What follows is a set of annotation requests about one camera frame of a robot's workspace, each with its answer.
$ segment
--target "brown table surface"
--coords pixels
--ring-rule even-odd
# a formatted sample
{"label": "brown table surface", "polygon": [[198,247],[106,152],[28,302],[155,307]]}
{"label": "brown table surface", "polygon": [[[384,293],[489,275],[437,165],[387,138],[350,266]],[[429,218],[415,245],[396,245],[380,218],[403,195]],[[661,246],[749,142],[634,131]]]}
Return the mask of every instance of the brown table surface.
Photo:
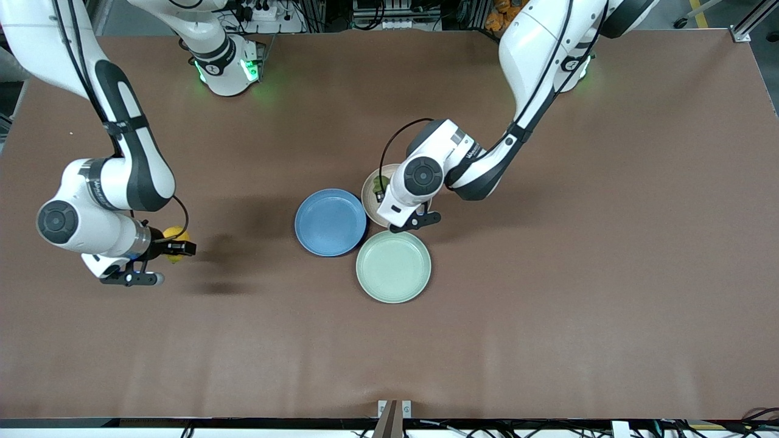
{"label": "brown table surface", "polygon": [[[779,122],[747,44],[634,32],[597,46],[498,190],[435,198],[407,304],[356,253],[295,240],[298,204],[357,193],[387,139],[451,118],[489,146],[514,111],[480,34],[282,36],[265,79],[209,92],[172,37],[104,38],[192,215],[159,288],[100,285],[37,235],[65,165],[110,153],[89,104],[35,82],[0,160],[4,417],[740,418],[779,404]],[[389,153],[402,158],[415,134]],[[175,204],[141,214],[182,222]],[[377,232],[371,226],[371,233]]]}

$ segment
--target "cable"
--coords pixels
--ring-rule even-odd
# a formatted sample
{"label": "cable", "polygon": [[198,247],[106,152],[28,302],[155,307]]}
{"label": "cable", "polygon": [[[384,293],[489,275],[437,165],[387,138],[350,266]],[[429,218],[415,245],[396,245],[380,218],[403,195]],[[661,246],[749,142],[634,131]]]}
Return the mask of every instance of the cable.
{"label": "cable", "polygon": [[468,18],[469,4],[469,0],[460,0],[460,3],[457,4],[457,9],[455,9],[457,14],[455,20],[457,21],[457,27],[459,27],[460,30],[463,28],[463,21]]}
{"label": "cable", "polygon": [[464,29],[464,30],[475,30],[478,33],[486,36],[487,38],[489,38],[491,40],[493,40],[496,44],[500,44],[500,38],[497,37],[494,32],[487,31],[486,29],[484,29],[482,27],[469,27],[469,28]]}
{"label": "cable", "polygon": [[[386,6],[384,5],[384,0],[376,0],[376,14],[373,16],[373,19],[371,20],[370,24],[366,27],[360,27],[354,23],[352,23],[352,27],[359,30],[374,30],[379,24],[382,23],[382,20],[384,20],[384,12],[386,11]],[[379,8],[381,9],[380,12],[382,13],[382,16],[379,17]]]}
{"label": "cable", "polygon": [[[81,86],[84,88],[84,93],[92,104],[92,108],[97,113],[97,117],[100,119],[100,123],[105,125],[105,123],[108,121],[108,117],[106,116],[105,111],[103,111],[103,107],[100,106],[100,102],[97,100],[97,95],[94,92],[94,88],[92,87],[89,73],[86,68],[86,57],[84,56],[84,49],[81,44],[81,29],[79,28],[79,20],[76,16],[76,7],[73,5],[73,0],[68,0],[68,10],[70,13],[71,27],[74,34],[73,39],[76,42],[76,51],[80,57],[80,67],[79,62],[76,61],[76,56],[73,54],[71,41],[68,38],[68,34],[65,30],[65,22],[62,20],[62,11],[59,10],[59,4],[56,2],[56,0],[52,0],[52,5],[54,6],[59,30],[62,33],[62,43],[65,45],[65,49],[67,49],[70,62],[73,64],[73,69],[76,71],[76,76],[78,76],[79,81],[81,82]],[[114,147],[114,154],[112,157],[122,157],[123,153],[122,149],[119,147],[119,142],[115,137],[110,137],[111,144]]]}
{"label": "cable", "polygon": [[473,429],[465,436],[465,438],[473,438],[473,435],[476,432],[480,432],[480,431],[486,433],[487,435],[489,435],[490,438],[496,438],[495,435],[492,435],[492,432],[488,431],[487,429]]}
{"label": "cable", "polygon": [[[311,33],[312,33],[312,31],[311,31],[311,28],[312,28],[312,27],[313,27],[315,30],[316,30],[316,29],[318,29],[318,28],[317,28],[317,26],[312,26],[312,25],[311,25],[311,21],[312,21],[312,19],[310,19],[310,18],[308,17],[308,15],[306,15],[306,14],[305,14],[305,12],[303,12],[303,9],[301,9],[301,8],[300,8],[300,5],[299,5],[297,2],[292,2],[292,5],[294,5],[295,9],[297,9],[297,11],[298,11],[298,15],[300,16],[300,18],[305,20],[305,25],[308,27],[308,33],[309,33],[309,34],[311,34]],[[317,19],[314,19],[314,20],[313,20],[313,22],[314,22],[314,23],[317,23],[317,24],[320,24],[320,25],[322,25],[322,26],[325,26],[325,25],[326,25],[325,23],[323,23],[323,22],[321,22],[321,21],[318,21]]]}
{"label": "cable", "polygon": [[536,433],[539,433],[541,431],[541,429],[543,429],[544,427],[546,427],[546,425],[540,425],[536,430],[534,430],[533,432],[528,433],[527,436],[525,436],[525,438],[531,438]]}
{"label": "cable", "polygon": [[178,232],[177,235],[172,235],[171,237],[159,238],[157,240],[153,240],[152,241],[153,244],[170,242],[171,240],[175,240],[181,237],[181,235],[183,235],[187,231],[187,227],[189,226],[189,212],[187,211],[187,207],[184,206],[184,203],[182,202],[182,200],[178,198],[178,196],[173,195],[173,199],[176,200],[178,205],[182,206],[182,210],[184,211],[184,227],[182,228],[181,231]]}
{"label": "cable", "polygon": [[748,422],[748,421],[751,421],[751,420],[754,420],[754,419],[758,419],[758,418],[762,417],[765,414],[770,414],[771,412],[779,412],[779,408],[763,409],[762,411],[756,412],[756,413],[750,415],[749,417],[744,417],[743,419],[741,419],[741,421]]}
{"label": "cable", "polygon": [[462,430],[460,430],[460,429],[455,429],[455,428],[453,428],[452,426],[448,426],[448,425],[446,425],[446,424],[442,424],[442,423],[439,423],[439,422],[434,422],[434,421],[430,421],[430,420],[419,420],[419,422],[420,422],[420,423],[423,423],[423,424],[432,424],[432,425],[434,425],[434,426],[441,426],[441,427],[446,427],[447,429],[451,430],[451,431],[452,431],[452,432],[454,432],[454,433],[458,433],[458,434],[460,434],[460,435],[462,435],[462,436],[468,436],[468,434],[467,434],[467,433],[465,433],[465,432],[463,432]]}
{"label": "cable", "polygon": [[287,7],[286,8],[281,5],[281,1],[276,2],[276,4],[280,8],[282,8],[285,12],[292,12],[292,9],[289,9],[289,7],[290,7],[290,0],[287,0]]}
{"label": "cable", "polygon": [[232,12],[232,14],[233,14],[233,17],[235,17],[235,22],[236,22],[236,23],[238,23],[238,29],[240,30],[240,34],[241,34],[242,36],[244,36],[244,35],[248,35],[248,34],[246,33],[246,29],[244,29],[244,27],[243,27],[243,20],[242,20],[242,19],[240,19],[240,18],[238,18],[238,14],[235,12],[235,10],[234,10],[234,9],[230,9],[230,12]]}
{"label": "cable", "polygon": [[[597,38],[601,36],[601,30],[603,29],[603,23],[606,22],[606,14],[608,13],[608,7],[609,7],[609,1],[606,0],[606,6],[603,8],[603,14],[601,15],[601,22],[597,25],[597,29],[595,30],[595,36],[592,37],[592,41],[590,41],[590,45],[587,46],[587,50],[584,51],[584,55],[581,56],[580,62],[586,62],[587,58],[590,56],[590,53],[592,52],[592,48],[595,47],[595,41],[597,41]],[[574,69],[566,78],[566,80],[562,83],[559,90],[555,92],[555,98],[557,98],[558,95],[562,92],[563,89],[565,89],[566,85],[568,85],[568,81],[571,80],[573,77],[573,74],[578,70],[578,68]]]}
{"label": "cable", "polygon": [[418,118],[418,119],[414,120],[414,121],[413,121],[413,122],[411,122],[411,123],[407,123],[406,125],[404,125],[404,127],[403,127],[403,128],[400,128],[400,129],[398,129],[398,130],[397,130],[397,131],[396,131],[396,132],[395,132],[395,133],[394,133],[394,134],[393,134],[393,135],[392,135],[392,136],[389,138],[389,141],[387,142],[386,146],[384,146],[384,151],[382,152],[382,159],[381,159],[381,160],[379,160],[379,185],[380,185],[380,186],[381,186],[381,188],[382,188],[382,192],[384,192],[384,191],[385,191],[385,188],[386,188],[386,187],[384,187],[384,181],[382,180],[382,168],[384,167],[384,156],[387,154],[387,150],[390,148],[390,144],[392,144],[392,140],[394,140],[394,139],[395,139],[395,137],[397,137],[398,135],[400,135],[400,133],[401,133],[401,132],[403,132],[403,131],[404,131],[406,128],[408,128],[409,126],[416,125],[417,123],[420,123],[420,122],[432,122],[432,121],[433,121],[433,119],[432,119],[432,118],[428,118],[428,117],[425,117],[425,118]]}
{"label": "cable", "polygon": [[692,433],[696,434],[696,435],[698,436],[698,438],[708,438],[707,436],[705,436],[705,435],[703,435],[702,433],[700,433],[700,432],[698,432],[697,430],[695,430],[695,428],[693,428],[693,427],[692,427],[692,426],[689,424],[689,422],[688,422],[687,420],[681,420],[680,422],[681,422],[681,423],[682,423],[682,425],[683,425],[683,426],[685,426],[685,427],[686,427],[686,428],[687,428],[687,429],[688,429],[690,432],[692,432]]}
{"label": "cable", "polygon": [[189,420],[187,426],[182,430],[181,438],[192,438],[192,435],[195,435],[195,422]]}
{"label": "cable", "polygon": [[200,6],[200,3],[203,3],[203,0],[198,0],[198,2],[195,3],[192,6],[179,5],[178,3],[174,2],[173,0],[168,0],[168,2],[170,2],[173,6],[177,6],[177,7],[181,8],[181,9],[194,9],[194,8]]}
{"label": "cable", "polygon": [[443,22],[441,20],[445,19],[448,16],[456,14],[457,10],[455,9],[452,12],[447,13],[446,15],[440,15],[440,13],[441,12],[439,11],[439,18],[435,21],[435,23],[433,23],[433,30],[435,30],[435,27],[438,26],[439,22],[441,22],[441,30],[443,30]]}
{"label": "cable", "polygon": [[[527,103],[522,108],[522,111],[520,111],[520,114],[513,120],[512,124],[519,123],[519,121],[525,115],[525,112],[527,112],[527,109],[530,107],[530,104],[533,102],[533,99],[535,99],[536,94],[538,94],[538,91],[541,89],[541,85],[544,83],[544,79],[546,78],[546,75],[549,73],[549,69],[552,67],[552,64],[555,62],[555,56],[557,55],[557,51],[560,49],[560,47],[562,47],[562,39],[566,35],[566,31],[568,30],[568,22],[571,20],[572,10],[573,10],[573,0],[568,0],[568,12],[566,13],[565,21],[562,23],[562,29],[560,30],[560,36],[557,39],[557,45],[555,46],[555,50],[552,52],[552,56],[549,58],[549,62],[547,63],[544,72],[541,74],[541,80],[538,81],[538,85],[536,85],[535,89],[533,90],[533,93],[530,95],[530,98],[527,99]],[[500,140],[498,140],[497,143],[495,143],[492,147],[490,147],[489,150],[487,150],[487,152],[473,159],[472,163],[475,163],[476,161],[479,161],[482,158],[489,155],[489,153],[492,152],[496,147],[498,147],[498,145],[503,143],[503,140],[505,140],[506,137],[508,136],[509,136],[509,131],[506,130],[506,132],[503,133],[503,135],[500,137]]]}
{"label": "cable", "polygon": [[270,57],[270,49],[273,48],[273,43],[276,41],[276,36],[278,34],[273,34],[273,38],[270,39],[270,44],[268,44],[268,47],[263,51],[263,64],[268,62],[268,58]]}

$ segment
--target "yellow lemon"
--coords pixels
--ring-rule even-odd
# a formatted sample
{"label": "yellow lemon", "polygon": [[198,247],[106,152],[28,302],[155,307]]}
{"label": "yellow lemon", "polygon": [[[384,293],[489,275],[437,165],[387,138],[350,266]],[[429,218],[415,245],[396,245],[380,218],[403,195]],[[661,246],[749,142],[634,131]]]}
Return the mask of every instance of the yellow lemon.
{"label": "yellow lemon", "polygon": [[[175,225],[173,227],[169,227],[165,231],[162,231],[162,235],[164,237],[173,237],[177,235],[178,233],[182,232],[184,228],[179,227],[178,225]],[[185,240],[189,242],[189,233],[187,231],[184,231],[184,233],[176,238],[176,240]],[[184,256],[171,256],[170,254],[165,254],[168,260],[171,261],[171,263],[177,263],[180,262]]]}

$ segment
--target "green object in bowl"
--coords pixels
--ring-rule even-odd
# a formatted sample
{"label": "green object in bowl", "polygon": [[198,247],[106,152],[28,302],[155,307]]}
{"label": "green object in bowl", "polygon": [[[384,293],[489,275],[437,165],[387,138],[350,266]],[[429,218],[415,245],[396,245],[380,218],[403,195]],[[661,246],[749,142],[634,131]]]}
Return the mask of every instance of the green object in bowl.
{"label": "green object in bowl", "polygon": [[357,255],[357,279],[368,295],[389,304],[406,302],[430,280],[430,253],[411,233],[382,231]]}
{"label": "green object in bowl", "polygon": [[[390,184],[390,179],[384,175],[382,175],[380,181],[383,182],[384,189]],[[379,177],[375,177],[373,179],[373,194],[376,196],[377,203],[381,203],[384,200],[384,189],[382,189],[382,184],[379,184]]]}

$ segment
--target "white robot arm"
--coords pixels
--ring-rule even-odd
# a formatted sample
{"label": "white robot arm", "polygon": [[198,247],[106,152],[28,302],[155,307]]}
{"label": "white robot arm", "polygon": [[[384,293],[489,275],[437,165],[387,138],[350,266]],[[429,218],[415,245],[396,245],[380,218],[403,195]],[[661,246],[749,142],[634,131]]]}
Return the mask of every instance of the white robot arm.
{"label": "white robot arm", "polygon": [[195,246],[163,238],[122,213],[161,209],[174,197],[175,181],[127,76],[97,44],[83,2],[0,0],[0,23],[22,66],[88,99],[114,145],[110,157],[76,160],[65,168],[56,195],[38,211],[41,236],[81,253],[104,283],[159,284],[159,274],[122,268],[161,253],[193,255]]}
{"label": "white robot arm", "polygon": [[227,0],[128,0],[173,29],[195,57],[201,80],[215,94],[234,96],[259,79],[262,45],[227,35],[213,12]]}
{"label": "white robot arm", "polygon": [[440,221],[435,212],[416,210],[443,186],[464,200],[489,196],[549,105],[583,76],[597,37],[631,31],[657,2],[531,0],[525,5],[499,46],[500,65],[516,100],[513,121],[490,150],[451,120],[428,123],[408,146],[379,206],[389,229],[419,229]]}

